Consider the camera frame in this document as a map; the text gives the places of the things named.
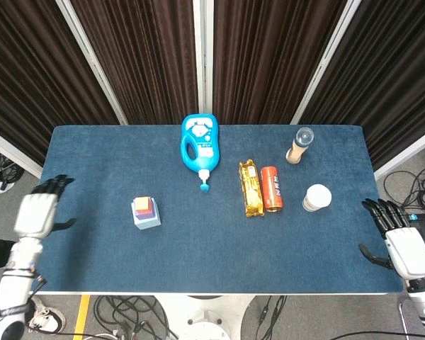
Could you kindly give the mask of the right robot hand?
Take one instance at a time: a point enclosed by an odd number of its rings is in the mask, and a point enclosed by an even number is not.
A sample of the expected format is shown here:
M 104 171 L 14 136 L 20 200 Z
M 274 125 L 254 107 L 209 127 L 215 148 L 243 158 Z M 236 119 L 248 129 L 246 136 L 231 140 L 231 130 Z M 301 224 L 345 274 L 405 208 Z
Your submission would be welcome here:
M 407 215 L 392 201 L 367 198 L 362 206 L 370 213 L 385 243 L 386 259 L 373 255 L 364 244 L 358 248 L 372 264 L 396 271 L 406 281 L 425 279 L 425 241 Z

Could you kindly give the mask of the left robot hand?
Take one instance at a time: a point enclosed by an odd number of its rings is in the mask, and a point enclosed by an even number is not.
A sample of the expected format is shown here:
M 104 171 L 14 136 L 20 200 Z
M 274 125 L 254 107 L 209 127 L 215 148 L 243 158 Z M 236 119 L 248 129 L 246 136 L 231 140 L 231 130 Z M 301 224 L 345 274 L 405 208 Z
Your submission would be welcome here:
M 60 174 L 37 185 L 24 196 L 13 229 L 19 239 L 25 237 L 44 239 L 51 232 L 67 230 L 76 223 L 76 218 L 66 222 L 54 222 L 61 195 L 73 181 L 74 179 L 66 174 Z

